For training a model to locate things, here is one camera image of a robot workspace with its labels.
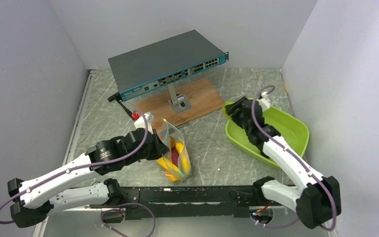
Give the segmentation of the brown kiwi fruit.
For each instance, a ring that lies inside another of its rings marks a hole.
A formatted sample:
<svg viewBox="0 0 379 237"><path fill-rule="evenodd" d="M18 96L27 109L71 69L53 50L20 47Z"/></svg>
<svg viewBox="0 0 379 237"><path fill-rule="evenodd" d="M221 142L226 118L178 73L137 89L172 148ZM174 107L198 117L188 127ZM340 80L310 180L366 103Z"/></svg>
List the brown kiwi fruit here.
<svg viewBox="0 0 379 237"><path fill-rule="evenodd" d="M171 136L169 136L168 141L169 141L169 145L170 145L170 147L171 147L171 148L174 148L174 147L175 147L175 144L176 144L174 138L171 137Z"/></svg>

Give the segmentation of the yellow banana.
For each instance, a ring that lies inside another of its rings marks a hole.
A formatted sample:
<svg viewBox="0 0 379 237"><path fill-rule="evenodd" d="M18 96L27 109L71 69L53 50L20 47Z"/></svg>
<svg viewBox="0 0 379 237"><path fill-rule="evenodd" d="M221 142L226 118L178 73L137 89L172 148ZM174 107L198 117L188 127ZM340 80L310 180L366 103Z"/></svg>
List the yellow banana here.
<svg viewBox="0 0 379 237"><path fill-rule="evenodd" d="M159 158L156 162L164 169L164 175L170 173L180 180L183 178L182 174L179 171L179 168L175 166L169 159Z"/></svg>
<svg viewBox="0 0 379 237"><path fill-rule="evenodd" d="M185 145L181 142L178 142L176 143L175 148L179 153L181 171L184 173L184 175L189 175L191 171L191 164Z"/></svg>

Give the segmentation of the clear zip top bag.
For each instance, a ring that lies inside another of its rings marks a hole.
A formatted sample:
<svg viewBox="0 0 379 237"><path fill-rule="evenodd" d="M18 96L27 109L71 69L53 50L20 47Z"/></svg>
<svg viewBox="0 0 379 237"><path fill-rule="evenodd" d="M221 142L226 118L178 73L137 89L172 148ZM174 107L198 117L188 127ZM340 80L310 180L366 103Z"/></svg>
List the clear zip top bag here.
<svg viewBox="0 0 379 237"><path fill-rule="evenodd" d="M188 178L191 175L191 162L182 132L164 119L158 135L169 149L169 152L156 160L162 173L172 182Z"/></svg>

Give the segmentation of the green pear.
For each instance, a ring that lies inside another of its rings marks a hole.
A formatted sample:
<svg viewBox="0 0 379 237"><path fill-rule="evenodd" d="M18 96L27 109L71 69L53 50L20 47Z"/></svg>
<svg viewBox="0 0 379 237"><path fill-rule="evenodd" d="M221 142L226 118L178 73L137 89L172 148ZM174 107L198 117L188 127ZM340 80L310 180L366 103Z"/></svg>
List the green pear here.
<svg viewBox="0 0 379 237"><path fill-rule="evenodd" d="M231 119L231 116L227 114L227 107L232 105L233 103L233 101L225 102L224 106L222 107L223 114L228 119Z"/></svg>

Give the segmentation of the orange yellow mango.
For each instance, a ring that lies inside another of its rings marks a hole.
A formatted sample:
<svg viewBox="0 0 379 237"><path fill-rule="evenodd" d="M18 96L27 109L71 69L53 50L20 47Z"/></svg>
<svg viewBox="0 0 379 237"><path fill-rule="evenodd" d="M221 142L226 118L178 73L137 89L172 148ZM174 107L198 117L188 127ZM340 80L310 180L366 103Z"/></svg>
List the orange yellow mango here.
<svg viewBox="0 0 379 237"><path fill-rule="evenodd" d="M180 181L180 178L175 177L174 175L170 173L166 173L165 176L172 182Z"/></svg>

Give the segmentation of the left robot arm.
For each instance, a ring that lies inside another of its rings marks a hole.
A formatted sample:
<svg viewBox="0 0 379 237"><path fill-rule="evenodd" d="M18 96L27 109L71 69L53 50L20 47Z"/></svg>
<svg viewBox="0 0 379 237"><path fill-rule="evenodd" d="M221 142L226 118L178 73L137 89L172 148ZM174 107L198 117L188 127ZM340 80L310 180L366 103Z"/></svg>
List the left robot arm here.
<svg viewBox="0 0 379 237"><path fill-rule="evenodd" d="M112 178L84 188L75 185L120 171L142 159L157 160L169 151L156 132L138 128L125 136L100 141L70 163L38 178L12 179L7 183L8 193L14 198L10 207L12 221L17 227L26 228L56 212L81 205L123 204L124 193Z"/></svg>

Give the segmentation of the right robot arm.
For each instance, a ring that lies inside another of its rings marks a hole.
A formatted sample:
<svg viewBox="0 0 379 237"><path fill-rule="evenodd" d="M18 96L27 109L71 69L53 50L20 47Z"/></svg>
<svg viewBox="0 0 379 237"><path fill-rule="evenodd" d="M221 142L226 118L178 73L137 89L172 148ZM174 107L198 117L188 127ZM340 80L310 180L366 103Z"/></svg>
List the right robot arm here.
<svg viewBox="0 0 379 237"><path fill-rule="evenodd" d="M253 184L252 198L258 205L275 201L297 214L304 226L314 229L332 221L332 231L341 214L340 184L334 176L325 176L312 168L293 148L282 132L268 122L266 115L274 108L264 96L242 97L224 105L223 111L260 154L275 162L293 186L284 185L268 176Z"/></svg>

